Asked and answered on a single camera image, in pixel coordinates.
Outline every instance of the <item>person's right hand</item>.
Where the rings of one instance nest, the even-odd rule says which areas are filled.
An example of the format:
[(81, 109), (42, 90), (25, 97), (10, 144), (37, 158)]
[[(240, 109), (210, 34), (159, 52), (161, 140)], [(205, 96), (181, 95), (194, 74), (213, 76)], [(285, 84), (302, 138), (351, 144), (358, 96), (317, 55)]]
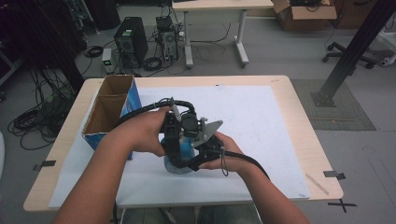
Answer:
[[(244, 154), (242, 152), (242, 150), (239, 148), (239, 146), (235, 143), (235, 141), (230, 136), (227, 136), (227, 135), (225, 135), (223, 133), (219, 133), (219, 132), (216, 132), (214, 135), (222, 142), (226, 151)], [(250, 162), (244, 161), (244, 160), (236, 158), (236, 157), (226, 156), (225, 160), (226, 160), (226, 164), (227, 164), (227, 170), (230, 172), (237, 172), (238, 174), (239, 174), (239, 172), (244, 171), (246, 168), (248, 168), (251, 165)], [(199, 168), (200, 169), (208, 169), (208, 170), (221, 169), (221, 159), (203, 163), (199, 166)]]
[(165, 151), (158, 140), (158, 134), (163, 126), (165, 114), (171, 108), (168, 106), (158, 111), (149, 111), (128, 119), (120, 126), (108, 133), (113, 144), (130, 151), (151, 152), (161, 157)]

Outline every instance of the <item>blue box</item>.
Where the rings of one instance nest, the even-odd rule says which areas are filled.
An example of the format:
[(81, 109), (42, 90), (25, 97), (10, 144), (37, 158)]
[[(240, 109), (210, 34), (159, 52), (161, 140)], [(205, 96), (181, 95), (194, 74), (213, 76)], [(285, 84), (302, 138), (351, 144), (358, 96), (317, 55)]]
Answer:
[(123, 114), (141, 108), (133, 76), (108, 76), (93, 102), (82, 137), (96, 149)]

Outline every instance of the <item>cardboard box on floor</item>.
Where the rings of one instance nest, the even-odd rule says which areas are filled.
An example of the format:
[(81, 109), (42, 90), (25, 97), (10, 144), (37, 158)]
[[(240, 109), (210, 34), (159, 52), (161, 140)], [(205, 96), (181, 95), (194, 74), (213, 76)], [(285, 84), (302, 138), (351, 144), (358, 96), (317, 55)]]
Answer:
[(273, 0), (276, 20), (285, 31), (322, 30), (328, 20), (335, 20), (335, 7), (323, 0), (317, 7), (292, 7), (288, 0)]
[(142, 107), (133, 76), (108, 76), (103, 81), (82, 137), (93, 148), (113, 128), (122, 114)]
[(330, 22), (337, 29), (359, 29), (376, 2), (377, 0), (332, 0), (337, 18)]

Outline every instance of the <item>desk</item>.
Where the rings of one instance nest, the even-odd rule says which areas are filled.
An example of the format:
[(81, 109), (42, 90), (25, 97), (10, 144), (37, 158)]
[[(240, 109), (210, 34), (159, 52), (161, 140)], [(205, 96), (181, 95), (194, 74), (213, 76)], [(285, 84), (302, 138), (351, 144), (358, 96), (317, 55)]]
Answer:
[[(64, 160), (74, 142), (78, 128), (87, 113), (93, 94), (99, 89), (101, 78), (86, 80), (61, 132), (56, 139), (47, 161), (56, 161), (54, 166), (43, 167), (25, 203), (26, 211), (50, 211), (48, 204), (57, 184)], [(335, 177), (325, 177), (323, 171), (331, 171), (323, 148), (312, 129), (304, 109), (285, 76), (243, 77), (141, 77), (138, 87), (189, 87), (208, 85), (268, 85), (273, 89), (279, 110), (284, 119), (290, 141), (311, 192), (310, 200), (334, 200), (343, 197), (343, 191)]]
[[(245, 26), (245, 17), (247, 14), (247, 9), (251, 8), (268, 8), (272, 7), (273, 3), (271, 0), (195, 0), (188, 2), (179, 2), (173, 3), (173, 9), (175, 11), (183, 11), (184, 12), (184, 29), (185, 29), (185, 54), (186, 54), (186, 66), (188, 68), (192, 68), (192, 53), (191, 53), (191, 42), (190, 42), (190, 31), (189, 31), (189, 23), (190, 16), (189, 12), (200, 11), (199, 14), (202, 14), (201, 18), (206, 18), (206, 20), (210, 21), (210, 19), (218, 20), (225, 15), (224, 11), (240, 11), (239, 15), (239, 29), (238, 36), (235, 37), (235, 44), (238, 49), (239, 56), (241, 57), (242, 66), (248, 64), (248, 56), (245, 52), (245, 48), (242, 44), (242, 35), (244, 32)], [(208, 19), (207, 16), (214, 13), (216, 16)]]

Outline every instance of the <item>computer tower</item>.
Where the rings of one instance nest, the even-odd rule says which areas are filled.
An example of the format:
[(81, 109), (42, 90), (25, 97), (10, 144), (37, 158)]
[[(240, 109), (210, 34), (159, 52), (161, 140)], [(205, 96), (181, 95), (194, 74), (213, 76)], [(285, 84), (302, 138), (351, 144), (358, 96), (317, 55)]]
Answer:
[(171, 63), (178, 59), (177, 55), (177, 34), (175, 30), (160, 33), (163, 59)]
[(114, 40), (121, 58), (129, 58), (131, 68), (140, 68), (149, 48), (142, 18), (126, 17), (114, 35)]

